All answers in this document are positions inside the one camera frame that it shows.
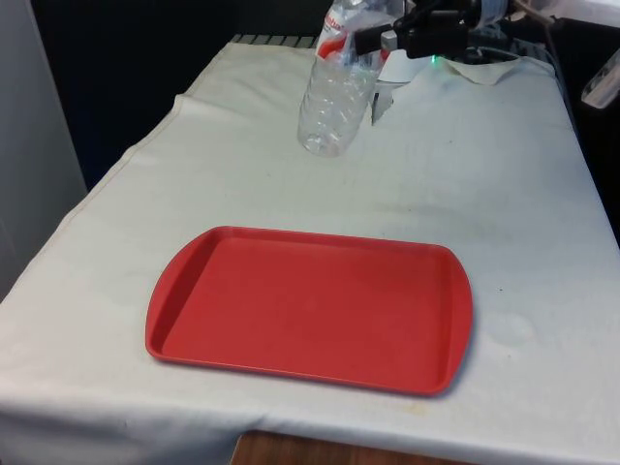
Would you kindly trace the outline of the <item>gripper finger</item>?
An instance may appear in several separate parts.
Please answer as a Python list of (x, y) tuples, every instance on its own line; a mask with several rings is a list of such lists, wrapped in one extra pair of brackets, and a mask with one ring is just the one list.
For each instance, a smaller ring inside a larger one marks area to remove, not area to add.
[(355, 49), (357, 54), (368, 54), (375, 51), (392, 52), (401, 48), (401, 39), (405, 18), (355, 32)]

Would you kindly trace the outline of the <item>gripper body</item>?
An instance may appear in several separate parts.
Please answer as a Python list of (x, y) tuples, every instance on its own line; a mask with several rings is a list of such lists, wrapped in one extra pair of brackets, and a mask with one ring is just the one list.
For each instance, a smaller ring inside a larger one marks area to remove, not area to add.
[(468, 45), (469, 27), (455, 15), (431, 14), (405, 34), (404, 49), (409, 58), (457, 55)]

